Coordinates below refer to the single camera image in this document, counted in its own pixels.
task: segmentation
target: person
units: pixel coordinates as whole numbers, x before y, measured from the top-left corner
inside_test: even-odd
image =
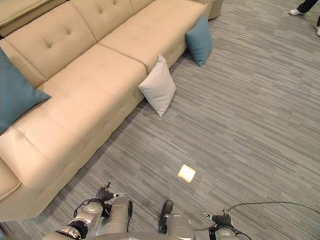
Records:
[[[318,0],[305,0],[305,2],[300,4],[296,9],[290,10],[289,14],[292,16],[303,15],[308,12],[316,4],[316,2],[318,2]],[[320,16],[316,24],[316,30],[316,34],[318,37],[320,37]]]

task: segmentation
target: beige sofa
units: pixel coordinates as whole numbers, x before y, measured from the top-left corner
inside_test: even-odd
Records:
[[[1,222],[44,210],[144,98],[138,85],[158,55],[170,67],[184,52],[186,32],[211,4],[70,0],[0,40],[28,81],[52,96],[0,136]],[[19,23],[10,17],[7,24]]]

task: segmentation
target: sofa backrest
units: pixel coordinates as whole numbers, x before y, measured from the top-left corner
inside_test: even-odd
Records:
[[[144,9],[146,6],[151,4],[154,0],[130,0],[134,14]]]
[[[26,65],[32,66],[32,74],[21,72],[35,87],[97,43],[84,19],[69,2],[57,6],[1,41],[6,42],[1,43],[1,47],[7,47],[2,49],[9,58],[16,58],[13,64],[19,70],[28,71]],[[30,79],[36,74],[34,71],[43,77],[42,80],[41,77]]]
[[[71,0],[97,41],[134,15],[130,0]]]
[[[0,36],[6,37],[66,0],[0,0]]]

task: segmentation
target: pant leg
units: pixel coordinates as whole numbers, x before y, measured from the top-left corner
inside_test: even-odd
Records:
[[[305,0],[305,2],[300,4],[296,9],[300,13],[306,13],[316,4],[316,2],[318,2],[318,0]]]

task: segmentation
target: dark pants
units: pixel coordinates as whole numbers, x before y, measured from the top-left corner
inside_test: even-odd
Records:
[[[298,7],[297,7],[297,10],[300,12],[300,13],[306,13],[308,12],[315,4],[316,2],[318,2],[318,0],[305,0],[304,3],[300,4]],[[318,22],[316,24],[317,26],[320,26],[320,16],[319,16],[319,19],[318,19]]]

